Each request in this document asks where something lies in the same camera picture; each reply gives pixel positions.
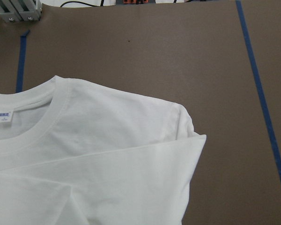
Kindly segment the grey aluminium frame post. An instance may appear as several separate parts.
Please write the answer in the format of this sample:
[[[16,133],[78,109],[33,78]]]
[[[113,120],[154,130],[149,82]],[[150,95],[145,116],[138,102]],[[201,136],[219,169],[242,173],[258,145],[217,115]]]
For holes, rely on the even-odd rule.
[[[0,0],[0,17],[7,23],[39,21],[41,16],[40,0]]]

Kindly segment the white long-sleeve printed shirt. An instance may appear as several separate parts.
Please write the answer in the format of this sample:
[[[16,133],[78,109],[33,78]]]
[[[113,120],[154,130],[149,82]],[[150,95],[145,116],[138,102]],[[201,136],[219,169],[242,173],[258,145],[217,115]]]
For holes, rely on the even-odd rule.
[[[206,138],[180,104],[85,80],[0,94],[0,225],[179,225]]]

